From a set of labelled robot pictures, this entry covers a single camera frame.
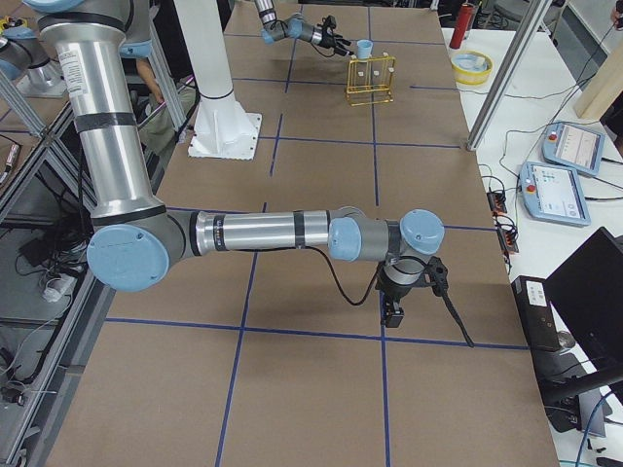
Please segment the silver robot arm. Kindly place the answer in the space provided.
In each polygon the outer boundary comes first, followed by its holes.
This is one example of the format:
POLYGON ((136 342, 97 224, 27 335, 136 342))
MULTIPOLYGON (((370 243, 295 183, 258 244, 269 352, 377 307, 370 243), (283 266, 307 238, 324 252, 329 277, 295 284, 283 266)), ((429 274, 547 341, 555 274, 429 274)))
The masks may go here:
POLYGON ((437 257, 444 226, 416 209, 400 220, 354 207, 210 214, 168 209, 152 190, 132 110, 124 56, 152 50, 146 1, 33 1, 41 38, 55 48, 96 195, 87 248, 91 272, 118 291, 160 282, 182 260, 211 252, 311 249, 327 262, 370 261, 386 311, 416 287, 448 295, 437 257))
POLYGON ((270 0, 254 2, 259 20, 262 22, 261 35, 266 44, 273 44, 283 39, 300 40, 312 45, 316 50, 330 51, 329 56, 350 56, 351 41, 336 32, 337 21, 334 16, 327 16, 322 23, 313 25, 301 13, 295 13, 287 19, 277 16, 275 4, 270 0))

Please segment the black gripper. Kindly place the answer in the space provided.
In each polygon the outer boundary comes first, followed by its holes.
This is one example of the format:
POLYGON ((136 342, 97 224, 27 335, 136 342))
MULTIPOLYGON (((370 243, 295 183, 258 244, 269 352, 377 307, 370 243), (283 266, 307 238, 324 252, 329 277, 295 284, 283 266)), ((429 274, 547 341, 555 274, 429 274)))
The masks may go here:
POLYGON ((390 303, 399 303, 411 289, 429 287, 427 263, 419 257, 403 257, 394 263, 379 262, 375 289, 390 303))
POLYGON ((336 54, 353 54, 347 47, 351 46, 351 40, 338 34, 335 36, 334 29, 331 27, 321 29, 321 39, 318 45, 323 49, 335 49, 336 54))

